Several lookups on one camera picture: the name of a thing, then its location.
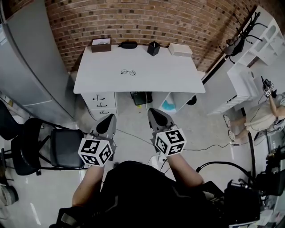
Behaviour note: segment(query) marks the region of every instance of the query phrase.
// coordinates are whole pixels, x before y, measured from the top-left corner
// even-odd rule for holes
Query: black drawer handle
[[[102,106],[102,102],[100,102],[100,106],[99,105],[96,105],[97,107],[107,107],[107,105],[105,106]]]
[[[102,112],[99,112],[100,114],[108,114],[109,112],[104,112],[104,110]]]
[[[103,99],[99,99],[98,97],[99,97],[99,95],[97,95],[97,99],[93,98],[93,100],[94,100],[94,101],[101,101],[101,100],[105,100],[105,98],[103,98]]]

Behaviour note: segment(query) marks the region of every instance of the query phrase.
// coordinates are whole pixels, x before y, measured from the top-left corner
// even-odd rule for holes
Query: white sneaker
[[[227,127],[231,126],[231,120],[227,115],[223,115],[224,121],[226,122]]]
[[[236,140],[236,135],[231,130],[228,130],[228,136],[232,142],[234,142]]]

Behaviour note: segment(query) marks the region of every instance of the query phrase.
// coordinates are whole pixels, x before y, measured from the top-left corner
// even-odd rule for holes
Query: refrigerator
[[[5,18],[0,2],[0,91],[34,117],[74,118],[74,82],[59,54],[45,1],[35,0]]]

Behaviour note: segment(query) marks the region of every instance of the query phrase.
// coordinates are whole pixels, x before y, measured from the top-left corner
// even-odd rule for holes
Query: black pen holder
[[[159,49],[160,49],[160,44],[153,41],[149,43],[148,48],[147,48],[147,53],[149,53],[152,56],[155,56],[156,54],[158,54]]]

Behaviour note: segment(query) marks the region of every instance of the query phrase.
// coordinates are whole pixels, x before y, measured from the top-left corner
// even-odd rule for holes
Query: person's forearm
[[[177,182],[182,182],[187,187],[196,187],[204,183],[203,178],[180,155],[167,157],[170,168]]]
[[[91,166],[87,170],[73,195],[72,206],[83,206],[100,192],[103,173],[104,167]]]
[[[277,107],[276,107],[275,102],[274,102],[274,100],[273,100],[271,95],[269,96],[269,103],[270,103],[270,109],[272,111],[272,114],[274,116],[278,116]]]

